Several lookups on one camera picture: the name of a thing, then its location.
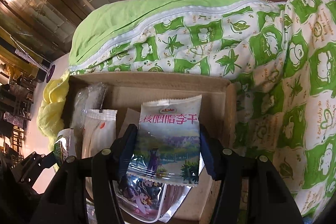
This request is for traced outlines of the white packet with red text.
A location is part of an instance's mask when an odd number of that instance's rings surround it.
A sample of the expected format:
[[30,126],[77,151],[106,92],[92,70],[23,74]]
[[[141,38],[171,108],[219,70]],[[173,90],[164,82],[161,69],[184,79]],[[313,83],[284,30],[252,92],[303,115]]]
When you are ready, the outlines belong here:
[[83,128],[81,158],[93,157],[116,140],[117,110],[89,109]]

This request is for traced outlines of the cartoon print zip pouch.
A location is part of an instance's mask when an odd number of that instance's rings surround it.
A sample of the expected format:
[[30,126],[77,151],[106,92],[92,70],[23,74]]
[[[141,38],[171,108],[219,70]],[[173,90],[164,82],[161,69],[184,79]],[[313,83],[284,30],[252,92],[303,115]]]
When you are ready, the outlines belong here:
[[190,186],[153,182],[133,175],[125,175],[113,182],[121,210],[144,223],[167,223],[187,197]]

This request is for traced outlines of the brown fuzzy item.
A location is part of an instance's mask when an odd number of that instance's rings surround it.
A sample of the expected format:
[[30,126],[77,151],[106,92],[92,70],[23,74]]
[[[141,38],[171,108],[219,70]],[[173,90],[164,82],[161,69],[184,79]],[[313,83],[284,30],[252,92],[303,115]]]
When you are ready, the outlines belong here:
[[83,139],[84,122],[88,110],[100,109],[107,90],[107,85],[97,83],[80,89],[75,96],[70,128],[78,140]]

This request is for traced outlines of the dried plum snack packet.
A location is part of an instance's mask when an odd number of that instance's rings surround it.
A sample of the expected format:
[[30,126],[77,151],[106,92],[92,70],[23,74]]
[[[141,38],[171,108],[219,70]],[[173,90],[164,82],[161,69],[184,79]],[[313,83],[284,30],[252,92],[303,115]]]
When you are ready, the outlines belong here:
[[201,95],[143,103],[127,173],[164,184],[197,185],[201,103]]

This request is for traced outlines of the green white sachet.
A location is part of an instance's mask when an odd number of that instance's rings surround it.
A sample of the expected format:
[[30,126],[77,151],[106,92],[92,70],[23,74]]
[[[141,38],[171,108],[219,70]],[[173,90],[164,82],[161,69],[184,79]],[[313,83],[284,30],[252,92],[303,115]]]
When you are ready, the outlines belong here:
[[56,164],[60,167],[69,156],[77,157],[76,138],[72,128],[61,130],[54,142],[54,157]]

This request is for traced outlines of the yellow towel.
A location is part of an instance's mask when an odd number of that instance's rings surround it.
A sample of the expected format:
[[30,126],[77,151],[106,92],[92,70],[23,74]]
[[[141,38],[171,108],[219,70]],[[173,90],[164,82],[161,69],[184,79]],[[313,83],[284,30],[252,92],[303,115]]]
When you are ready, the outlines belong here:
[[43,91],[43,100],[38,110],[37,127],[49,139],[49,149],[54,150],[58,133],[64,129],[62,113],[69,92],[70,71],[66,70],[59,79],[51,80]]

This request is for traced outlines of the blue towel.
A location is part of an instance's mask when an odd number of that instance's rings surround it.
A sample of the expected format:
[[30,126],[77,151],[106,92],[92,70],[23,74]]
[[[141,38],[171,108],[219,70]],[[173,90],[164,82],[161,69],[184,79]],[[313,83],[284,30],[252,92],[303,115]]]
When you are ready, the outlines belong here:
[[303,217],[302,220],[303,220],[303,224],[312,224],[313,223],[312,217],[310,217],[308,215]]

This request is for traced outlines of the dark wooden chairs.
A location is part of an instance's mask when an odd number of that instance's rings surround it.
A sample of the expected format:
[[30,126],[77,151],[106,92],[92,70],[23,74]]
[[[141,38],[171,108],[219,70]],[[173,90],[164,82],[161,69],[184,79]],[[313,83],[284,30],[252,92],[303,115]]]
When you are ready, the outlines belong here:
[[1,153],[11,167],[24,158],[23,143],[31,120],[36,85],[28,79],[1,85]]

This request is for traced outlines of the purple base floor stand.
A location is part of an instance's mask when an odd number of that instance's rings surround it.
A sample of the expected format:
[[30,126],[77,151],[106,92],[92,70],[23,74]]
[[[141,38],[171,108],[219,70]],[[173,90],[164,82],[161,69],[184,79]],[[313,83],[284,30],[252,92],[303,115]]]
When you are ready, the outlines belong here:
[[55,65],[52,65],[50,68],[38,63],[33,57],[31,57],[26,51],[24,50],[15,50],[15,54],[23,58],[24,60],[28,61],[30,64],[34,65],[35,67],[39,68],[40,70],[46,73],[46,83],[49,83],[52,75],[55,70]]

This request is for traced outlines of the shallow cardboard box tray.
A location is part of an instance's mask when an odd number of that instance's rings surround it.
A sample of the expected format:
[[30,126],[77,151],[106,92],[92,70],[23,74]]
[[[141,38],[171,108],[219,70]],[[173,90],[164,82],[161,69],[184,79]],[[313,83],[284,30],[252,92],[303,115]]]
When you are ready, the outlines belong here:
[[[108,85],[104,107],[118,111],[118,129],[127,109],[139,111],[143,102],[202,95],[201,124],[212,137],[220,140],[223,147],[229,146],[235,130],[236,90],[227,79],[159,72],[104,72],[72,76],[62,113],[66,127],[71,122],[77,91],[95,83]],[[214,181],[206,170],[202,170],[199,185],[190,190],[170,223],[209,223],[219,187],[220,182]]]

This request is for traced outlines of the green patterned quilt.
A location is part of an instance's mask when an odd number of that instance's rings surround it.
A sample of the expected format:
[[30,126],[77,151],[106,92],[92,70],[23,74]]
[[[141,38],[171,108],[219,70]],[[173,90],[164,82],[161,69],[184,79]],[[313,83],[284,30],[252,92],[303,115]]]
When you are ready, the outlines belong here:
[[76,28],[73,75],[166,72],[235,84],[230,147],[266,154],[303,217],[335,194],[335,0],[128,0]]

